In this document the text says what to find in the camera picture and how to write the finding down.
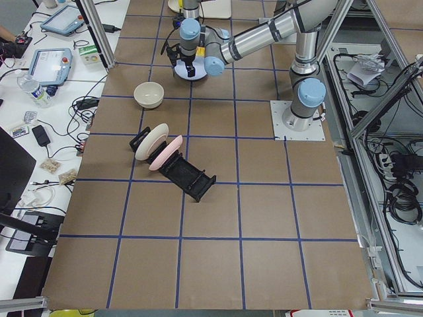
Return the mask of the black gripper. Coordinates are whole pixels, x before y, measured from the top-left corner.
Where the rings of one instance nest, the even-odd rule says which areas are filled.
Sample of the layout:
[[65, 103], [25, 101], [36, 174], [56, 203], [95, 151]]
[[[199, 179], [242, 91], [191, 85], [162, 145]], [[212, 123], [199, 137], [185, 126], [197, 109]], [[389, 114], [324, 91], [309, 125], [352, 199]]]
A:
[[196, 46], [191, 50], [184, 49], [182, 46], [167, 46], [165, 51], [172, 67], [176, 67], [177, 61], [181, 60], [185, 64], [188, 78], [196, 75], [196, 69], [193, 66], [197, 52]]

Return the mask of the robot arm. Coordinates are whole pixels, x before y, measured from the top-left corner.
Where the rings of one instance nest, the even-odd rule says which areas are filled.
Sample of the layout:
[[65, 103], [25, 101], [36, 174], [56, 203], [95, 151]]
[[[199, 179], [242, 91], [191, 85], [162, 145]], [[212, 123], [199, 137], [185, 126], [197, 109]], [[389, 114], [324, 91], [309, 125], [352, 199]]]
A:
[[195, 20], [199, 20], [201, 4], [201, 0], [182, 0], [180, 2], [180, 6], [184, 18], [193, 18]]
[[293, 131], [306, 131], [326, 95], [324, 84], [315, 76], [319, 67], [316, 45], [321, 23], [336, 4], [336, 1], [290, 1], [287, 9], [268, 21], [231, 35], [226, 30], [200, 24], [199, 1], [183, 1], [183, 18], [176, 27], [180, 42], [173, 46], [165, 42], [161, 51], [167, 54], [173, 67], [181, 61], [192, 78], [196, 74], [193, 62], [198, 50], [203, 48], [205, 72], [218, 76], [226, 65], [295, 34], [295, 59], [289, 69], [294, 98], [282, 120]]

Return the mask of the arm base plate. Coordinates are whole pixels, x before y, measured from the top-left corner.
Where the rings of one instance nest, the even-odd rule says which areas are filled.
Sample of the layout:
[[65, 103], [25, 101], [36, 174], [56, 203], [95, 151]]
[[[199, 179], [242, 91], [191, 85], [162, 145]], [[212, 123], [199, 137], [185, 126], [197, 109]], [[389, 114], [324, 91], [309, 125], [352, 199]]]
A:
[[283, 113], [290, 105], [290, 100], [270, 101], [274, 139], [280, 141], [325, 141], [323, 122], [321, 119], [318, 120], [319, 109], [315, 110], [311, 123], [305, 131], [294, 131], [284, 124], [282, 118]]

